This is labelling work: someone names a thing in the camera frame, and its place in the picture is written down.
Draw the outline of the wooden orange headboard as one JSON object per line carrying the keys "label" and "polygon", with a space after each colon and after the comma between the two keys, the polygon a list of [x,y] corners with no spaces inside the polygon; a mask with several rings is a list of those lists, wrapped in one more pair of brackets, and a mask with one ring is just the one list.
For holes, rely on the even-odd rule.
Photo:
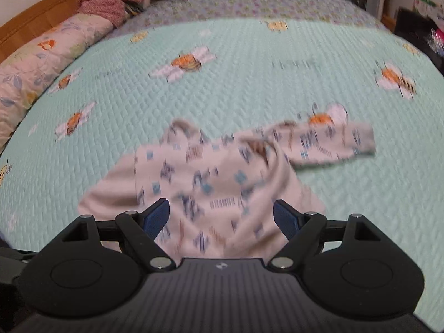
{"label": "wooden orange headboard", "polygon": [[78,0],[41,0],[1,26],[1,62],[34,38],[73,16]]}

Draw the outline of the red patterned folded cloth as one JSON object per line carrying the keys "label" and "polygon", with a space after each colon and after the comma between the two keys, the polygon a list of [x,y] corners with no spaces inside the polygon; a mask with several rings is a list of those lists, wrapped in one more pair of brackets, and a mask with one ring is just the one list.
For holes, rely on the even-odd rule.
{"label": "red patterned folded cloth", "polygon": [[100,16],[117,28],[144,12],[149,5],[150,0],[78,0],[77,12]]}

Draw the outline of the mint green quilted bedspread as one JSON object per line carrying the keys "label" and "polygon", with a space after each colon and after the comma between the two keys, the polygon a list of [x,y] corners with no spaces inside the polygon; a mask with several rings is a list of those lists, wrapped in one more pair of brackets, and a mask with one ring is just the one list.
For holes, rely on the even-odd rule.
{"label": "mint green quilted bedspread", "polygon": [[175,118],[210,138],[341,104],[369,123],[375,155],[298,177],[331,218],[368,216],[425,274],[416,313],[443,329],[443,76],[380,29],[214,19],[115,32],[89,47],[31,107],[1,154],[1,236],[41,249],[80,197]]}

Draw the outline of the purple floral bed sheet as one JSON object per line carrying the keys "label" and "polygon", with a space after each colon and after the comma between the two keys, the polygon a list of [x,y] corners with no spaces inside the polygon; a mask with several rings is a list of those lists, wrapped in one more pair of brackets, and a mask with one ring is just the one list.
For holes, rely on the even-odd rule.
{"label": "purple floral bed sheet", "polygon": [[106,38],[177,23],[224,18],[308,20],[386,29],[380,20],[346,0],[165,0],[153,3]]}

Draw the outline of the white patterned child's shirt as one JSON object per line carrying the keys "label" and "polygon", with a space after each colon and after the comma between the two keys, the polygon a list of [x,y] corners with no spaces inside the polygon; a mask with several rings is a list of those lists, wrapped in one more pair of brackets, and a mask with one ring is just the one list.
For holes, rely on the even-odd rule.
{"label": "white patterned child's shirt", "polygon": [[268,260],[287,241],[273,218],[276,200],[301,213],[325,210],[294,167],[374,152],[372,126],[362,122],[284,121],[210,140],[200,128],[175,120],[159,143],[122,156],[77,209],[111,220],[165,198],[169,219],[155,241],[173,260]]}

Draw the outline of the floral pink long pillow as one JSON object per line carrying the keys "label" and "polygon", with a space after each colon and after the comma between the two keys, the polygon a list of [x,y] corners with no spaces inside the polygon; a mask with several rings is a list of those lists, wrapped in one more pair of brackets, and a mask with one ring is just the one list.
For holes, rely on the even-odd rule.
{"label": "floral pink long pillow", "polygon": [[67,66],[112,30],[113,24],[103,17],[76,14],[1,63],[1,149],[27,111]]}

